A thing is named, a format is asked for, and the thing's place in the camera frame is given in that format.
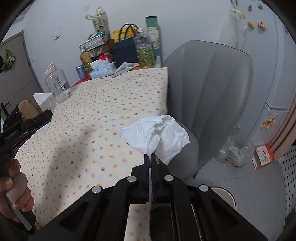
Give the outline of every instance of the polka dot tablecloth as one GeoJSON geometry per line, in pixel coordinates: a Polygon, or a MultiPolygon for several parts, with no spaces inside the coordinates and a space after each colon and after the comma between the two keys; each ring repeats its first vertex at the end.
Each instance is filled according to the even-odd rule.
{"type": "MultiPolygon", "coordinates": [[[[92,186],[114,186],[143,164],[119,132],[148,115],[164,115],[166,68],[130,71],[72,88],[49,124],[18,151],[16,159],[35,199],[33,212],[43,226],[92,186]]],[[[150,205],[130,206],[125,240],[149,240],[150,205]]]]}

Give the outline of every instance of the human hand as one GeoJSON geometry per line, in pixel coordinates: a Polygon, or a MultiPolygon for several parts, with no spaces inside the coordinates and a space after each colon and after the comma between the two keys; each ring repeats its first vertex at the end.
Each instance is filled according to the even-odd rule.
{"type": "MultiPolygon", "coordinates": [[[[8,172],[11,177],[16,176],[20,172],[20,163],[18,160],[13,160],[13,163],[9,167],[8,172]]],[[[0,177],[0,212],[3,216],[5,216],[8,219],[20,222],[19,218],[10,208],[3,196],[4,192],[11,189],[13,186],[11,177],[0,177]]],[[[23,195],[15,203],[13,203],[13,207],[15,210],[21,209],[23,212],[28,212],[33,209],[33,206],[34,198],[31,196],[31,190],[28,187],[26,187],[26,190],[23,193],[23,195]]]]}

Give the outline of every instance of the green box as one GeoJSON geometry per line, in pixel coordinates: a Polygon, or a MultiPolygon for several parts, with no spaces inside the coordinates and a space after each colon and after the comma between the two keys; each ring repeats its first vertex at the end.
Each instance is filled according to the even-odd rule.
{"type": "Polygon", "coordinates": [[[161,56],[159,27],[157,22],[157,16],[146,17],[147,34],[150,37],[154,56],[161,56]]]}

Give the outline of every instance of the glass jar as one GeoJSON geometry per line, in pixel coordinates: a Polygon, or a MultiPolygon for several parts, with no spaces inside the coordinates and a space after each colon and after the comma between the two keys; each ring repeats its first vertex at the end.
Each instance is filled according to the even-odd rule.
{"type": "Polygon", "coordinates": [[[58,69],[52,63],[48,66],[45,74],[47,74],[45,83],[53,94],[56,103],[62,103],[72,95],[71,88],[62,69],[58,69]]]}
{"type": "Polygon", "coordinates": [[[91,67],[91,55],[85,48],[81,51],[80,60],[85,68],[86,74],[89,75],[93,71],[91,67]]]}
{"type": "Polygon", "coordinates": [[[138,35],[134,37],[137,50],[139,65],[142,68],[154,68],[155,60],[153,48],[149,36],[147,36],[142,28],[138,29],[138,35]]]}

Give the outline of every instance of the chair backrest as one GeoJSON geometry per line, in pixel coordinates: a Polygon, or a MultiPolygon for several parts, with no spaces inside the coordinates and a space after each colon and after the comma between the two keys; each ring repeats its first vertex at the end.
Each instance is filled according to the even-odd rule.
{"type": "Polygon", "coordinates": [[[200,169],[226,142],[249,96],[252,59],[226,45],[192,40],[166,59],[168,114],[199,141],[200,169]]]}

